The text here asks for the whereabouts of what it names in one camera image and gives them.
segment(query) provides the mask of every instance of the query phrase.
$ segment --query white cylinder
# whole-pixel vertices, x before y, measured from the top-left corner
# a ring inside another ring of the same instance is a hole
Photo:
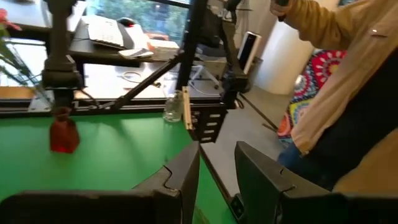
[[[323,7],[335,9],[339,0],[317,0]],[[303,72],[314,48],[299,39],[297,30],[284,22],[276,22],[262,53],[254,84],[270,93],[290,94],[297,77]]]

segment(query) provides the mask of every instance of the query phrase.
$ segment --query glass jar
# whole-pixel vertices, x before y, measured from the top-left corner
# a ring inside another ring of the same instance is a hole
[[[166,104],[163,112],[163,119],[168,122],[177,122],[181,120],[183,112],[182,91],[176,90],[174,94],[166,97]]]

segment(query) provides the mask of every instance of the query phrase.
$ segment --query sleeve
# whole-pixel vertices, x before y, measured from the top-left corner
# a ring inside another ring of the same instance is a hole
[[[285,22],[297,29],[301,40],[319,49],[346,50],[354,39],[357,23],[373,0],[359,0],[330,11],[312,0],[291,0]]]

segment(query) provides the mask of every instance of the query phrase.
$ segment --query black rod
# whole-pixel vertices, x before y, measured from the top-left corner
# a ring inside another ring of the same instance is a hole
[[[132,90],[128,91],[124,96],[120,96],[115,102],[114,105],[111,106],[112,109],[118,110],[122,108],[126,103],[136,97],[140,92],[145,90],[148,86],[152,85],[156,80],[158,80],[162,75],[168,72],[170,69],[174,68],[181,60],[184,58],[185,53],[180,52],[173,59],[170,59],[166,63],[164,63],[160,68],[154,71],[151,75],[149,75],[146,79],[140,82],[136,87]]]
[[[193,59],[197,51],[198,38],[201,34],[207,1],[208,0],[193,0],[189,20],[185,25],[185,27],[188,27],[183,41],[185,56],[181,62],[180,71],[178,73],[177,84],[175,86],[176,90],[182,90],[183,86],[188,85]]]

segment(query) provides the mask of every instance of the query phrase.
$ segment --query keyboard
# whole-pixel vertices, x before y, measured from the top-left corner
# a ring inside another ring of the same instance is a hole
[[[118,22],[113,19],[96,18],[88,25],[88,37],[96,44],[125,49]]]

